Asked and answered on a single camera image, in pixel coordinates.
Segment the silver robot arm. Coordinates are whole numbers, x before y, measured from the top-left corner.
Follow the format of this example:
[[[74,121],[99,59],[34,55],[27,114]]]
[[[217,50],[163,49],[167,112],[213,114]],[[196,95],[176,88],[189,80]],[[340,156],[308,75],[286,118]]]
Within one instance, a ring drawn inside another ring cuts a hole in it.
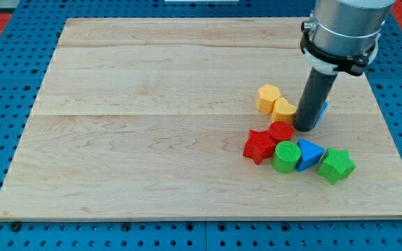
[[[395,0],[317,0],[302,22],[300,49],[311,65],[293,126],[314,128],[340,72],[359,77],[376,58]]]

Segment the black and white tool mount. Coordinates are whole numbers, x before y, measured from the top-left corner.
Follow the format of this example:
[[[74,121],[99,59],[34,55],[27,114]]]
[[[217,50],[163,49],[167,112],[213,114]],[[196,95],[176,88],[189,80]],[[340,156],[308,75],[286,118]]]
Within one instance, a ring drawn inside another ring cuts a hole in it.
[[[302,34],[299,45],[305,60],[320,73],[337,75],[338,72],[345,72],[353,76],[360,76],[376,58],[379,37],[377,35],[372,46],[357,56],[337,56],[325,52],[311,42],[307,33]]]

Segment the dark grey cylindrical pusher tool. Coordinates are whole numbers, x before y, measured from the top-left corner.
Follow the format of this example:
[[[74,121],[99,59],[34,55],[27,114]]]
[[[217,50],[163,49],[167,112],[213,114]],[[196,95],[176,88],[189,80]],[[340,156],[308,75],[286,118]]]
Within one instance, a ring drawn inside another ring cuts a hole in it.
[[[308,132],[314,128],[336,77],[311,69],[293,121],[297,130]]]

